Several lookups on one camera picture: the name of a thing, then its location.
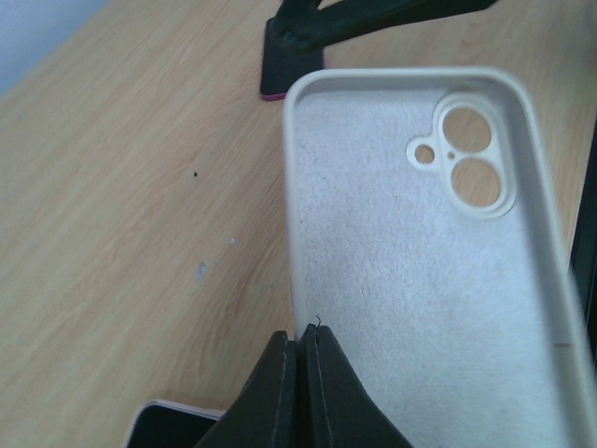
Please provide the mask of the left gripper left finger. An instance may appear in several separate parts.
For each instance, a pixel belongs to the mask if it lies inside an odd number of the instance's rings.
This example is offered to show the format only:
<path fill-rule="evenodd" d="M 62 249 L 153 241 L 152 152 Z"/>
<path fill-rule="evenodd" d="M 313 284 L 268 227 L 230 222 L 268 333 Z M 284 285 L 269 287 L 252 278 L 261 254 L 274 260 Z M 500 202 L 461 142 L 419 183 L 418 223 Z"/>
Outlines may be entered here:
<path fill-rule="evenodd" d="M 298 349 L 274 332 L 239 396 L 199 447 L 296 447 Z"/>

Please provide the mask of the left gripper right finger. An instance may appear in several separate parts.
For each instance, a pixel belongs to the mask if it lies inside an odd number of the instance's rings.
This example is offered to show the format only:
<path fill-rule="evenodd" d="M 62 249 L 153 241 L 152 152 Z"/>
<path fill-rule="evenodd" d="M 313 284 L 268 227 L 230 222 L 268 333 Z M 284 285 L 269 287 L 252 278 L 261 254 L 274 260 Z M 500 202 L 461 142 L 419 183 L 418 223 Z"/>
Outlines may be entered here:
<path fill-rule="evenodd" d="M 300 447 L 410 447 L 373 402 L 331 328 L 307 326 L 298 343 Z"/>

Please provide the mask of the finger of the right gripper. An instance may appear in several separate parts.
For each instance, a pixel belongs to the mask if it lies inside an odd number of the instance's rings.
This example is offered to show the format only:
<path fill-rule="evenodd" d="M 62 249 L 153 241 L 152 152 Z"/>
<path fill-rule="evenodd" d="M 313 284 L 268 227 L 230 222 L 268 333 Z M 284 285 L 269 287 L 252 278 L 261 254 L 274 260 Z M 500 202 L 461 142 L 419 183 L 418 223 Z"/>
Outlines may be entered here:
<path fill-rule="evenodd" d="M 485 10 L 493 0 L 286 0 L 266 26 L 266 37 L 295 53 L 323 49 L 377 31 Z"/>

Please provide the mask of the dark red smartphone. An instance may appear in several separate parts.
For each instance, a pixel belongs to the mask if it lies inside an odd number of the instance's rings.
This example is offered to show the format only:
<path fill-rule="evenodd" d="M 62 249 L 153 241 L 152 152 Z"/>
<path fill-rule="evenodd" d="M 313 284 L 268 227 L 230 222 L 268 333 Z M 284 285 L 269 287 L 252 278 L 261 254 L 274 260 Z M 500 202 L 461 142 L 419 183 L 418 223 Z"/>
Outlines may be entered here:
<path fill-rule="evenodd" d="M 261 99 L 266 102 L 283 100 L 298 79 L 324 67 L 322 49 L 303 54 L 294 53 L 285 49 L 272 32 L 266 30 L 259 85 Z"/>

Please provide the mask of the beige phone case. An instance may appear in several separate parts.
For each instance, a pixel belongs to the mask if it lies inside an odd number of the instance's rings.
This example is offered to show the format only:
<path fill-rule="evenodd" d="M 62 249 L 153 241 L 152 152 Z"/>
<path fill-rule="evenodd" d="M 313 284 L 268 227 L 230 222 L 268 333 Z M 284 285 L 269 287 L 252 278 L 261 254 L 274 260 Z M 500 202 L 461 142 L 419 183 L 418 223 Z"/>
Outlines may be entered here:
<path fill-rule="evenodd" d="M 417 447 L 592 447 L 596 385 L 535 112 L 489 67 L 333 69 L 284 104 L 296 332 Z"/>

